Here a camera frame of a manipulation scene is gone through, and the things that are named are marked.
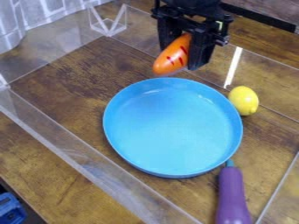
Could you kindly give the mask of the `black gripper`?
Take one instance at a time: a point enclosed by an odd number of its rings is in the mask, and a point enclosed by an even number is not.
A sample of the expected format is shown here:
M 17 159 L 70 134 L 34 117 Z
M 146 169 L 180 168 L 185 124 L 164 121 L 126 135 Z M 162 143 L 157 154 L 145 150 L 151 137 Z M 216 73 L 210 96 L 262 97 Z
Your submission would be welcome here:
M 233 16 L 221 7 L 221 0 L 154 0 L 153 18 L 158 20 L 161 49 L 189 32 L 192 34 L 189 69 L 210 63 L 216 44 L 230 42 Z

